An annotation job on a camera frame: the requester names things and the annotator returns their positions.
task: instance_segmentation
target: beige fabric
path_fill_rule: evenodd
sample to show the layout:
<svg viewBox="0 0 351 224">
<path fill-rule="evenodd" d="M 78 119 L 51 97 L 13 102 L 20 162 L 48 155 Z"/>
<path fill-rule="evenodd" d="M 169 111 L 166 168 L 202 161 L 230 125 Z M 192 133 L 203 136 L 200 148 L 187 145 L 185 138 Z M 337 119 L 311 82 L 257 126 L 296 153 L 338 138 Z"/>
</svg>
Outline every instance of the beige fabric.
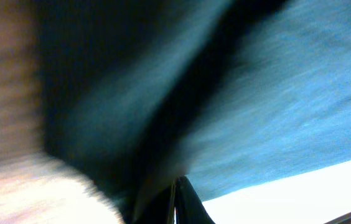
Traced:
<svg viewBox="0 0 351 224">
<path fill-rule="evenodd" d="M 0 0 L 0 223 L 121 223 L 90 180 L 41 153 L 38 60 L 26 2 Z"/>
</svg>

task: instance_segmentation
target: blurred object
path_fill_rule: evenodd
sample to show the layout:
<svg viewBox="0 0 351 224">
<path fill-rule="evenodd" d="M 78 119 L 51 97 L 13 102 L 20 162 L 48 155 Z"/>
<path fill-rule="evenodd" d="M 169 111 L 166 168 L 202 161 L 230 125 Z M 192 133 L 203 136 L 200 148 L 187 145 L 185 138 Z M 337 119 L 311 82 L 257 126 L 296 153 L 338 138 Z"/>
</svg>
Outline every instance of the blurred object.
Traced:
<svg viewBox="0 0 351 224">
<path fill-rule="evenodd" d="M 0 223 L 121 223 L 87 177 L 38 153 L 40 84 L 27 3 L 0 0 Z"/>
<path fill-rule="evenodd" d="M 0 0 L 0 164 L 42 145 L 35 30 L 27 3 Z"/>
<path fill-rule="evenodd" d="M 122 223 L 92 181 L 34 154 L 0 167 L 0 223 Z"/>
</svg>

